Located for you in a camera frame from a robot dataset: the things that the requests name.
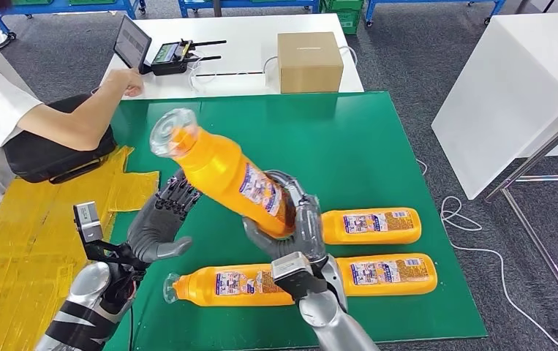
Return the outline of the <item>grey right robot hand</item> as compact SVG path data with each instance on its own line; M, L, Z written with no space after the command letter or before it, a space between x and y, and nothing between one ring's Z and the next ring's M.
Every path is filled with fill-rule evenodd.
M301 252L311 263L320 265L327 257L319 200L307 194L298 180L280 170L265 173L286 193L287 220L294 224L286 238L275 239L260 229L255 221L243 217L246 237L272 260L292 252Z

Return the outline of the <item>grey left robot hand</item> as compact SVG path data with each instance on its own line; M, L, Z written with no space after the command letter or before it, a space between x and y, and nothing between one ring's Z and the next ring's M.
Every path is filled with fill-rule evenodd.
M192 245L192 238L176 235L187 215L203 195L178 170L138 211L131 223L127 242L144 263L178 257Z

